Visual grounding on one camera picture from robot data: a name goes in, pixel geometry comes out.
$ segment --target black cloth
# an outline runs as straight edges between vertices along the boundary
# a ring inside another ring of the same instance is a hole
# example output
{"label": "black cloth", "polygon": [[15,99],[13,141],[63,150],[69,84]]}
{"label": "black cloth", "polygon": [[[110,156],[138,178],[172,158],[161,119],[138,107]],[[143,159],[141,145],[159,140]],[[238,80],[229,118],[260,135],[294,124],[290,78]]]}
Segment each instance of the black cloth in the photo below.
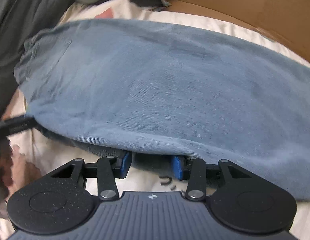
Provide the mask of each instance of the black cloth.
{"label": "black cloth", "polygon": [[53,28],[73,0],[0,0],[0,117],[17,83],[14,67],[24,42],[40,30]]}

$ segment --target blue cloth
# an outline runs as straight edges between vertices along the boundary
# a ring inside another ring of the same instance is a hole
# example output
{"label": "blue cloth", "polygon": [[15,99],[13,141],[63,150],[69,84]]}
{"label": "blue cloth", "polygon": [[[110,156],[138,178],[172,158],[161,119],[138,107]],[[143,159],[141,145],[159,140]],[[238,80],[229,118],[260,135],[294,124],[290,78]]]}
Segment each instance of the blue cloth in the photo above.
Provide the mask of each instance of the blue cloth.
{"label": "blue cloth", "polygon": [[225,34],[93,19],[25,44],[28,113],[83,143],[229,159],[310,200],[310,69]]}

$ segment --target ribbed surface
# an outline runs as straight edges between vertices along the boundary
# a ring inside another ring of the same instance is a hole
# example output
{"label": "ribbed surface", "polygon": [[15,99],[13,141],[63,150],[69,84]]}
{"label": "ribbed surface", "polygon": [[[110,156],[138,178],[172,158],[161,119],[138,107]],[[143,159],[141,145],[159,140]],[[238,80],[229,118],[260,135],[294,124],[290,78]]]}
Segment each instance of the ribbed surface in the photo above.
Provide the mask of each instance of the ribbed surface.
{"label": "ribbed surface", "polygon": [[57,236],[32,236],[17,232],[11,240],[293,240],[286,232],[273,236],[245,236],[224,228],[202,203],[179,192],[126,192],[116,202],[102,203],[83,226]]}

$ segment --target dark gray trousers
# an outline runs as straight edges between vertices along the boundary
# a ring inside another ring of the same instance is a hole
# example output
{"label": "dark gray trousers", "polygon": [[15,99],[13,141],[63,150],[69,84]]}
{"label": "dark gray trousers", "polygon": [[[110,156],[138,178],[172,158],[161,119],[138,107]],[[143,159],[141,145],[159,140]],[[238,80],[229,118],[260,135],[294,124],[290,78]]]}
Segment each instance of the dark gray trousers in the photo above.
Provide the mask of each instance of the dark gray trousers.
{"label": "dark gray trousers", "polygon": [[0,0],[0,117],[17,83],[14,67],[24,42],[40,30],[53,28],[73,0]]}

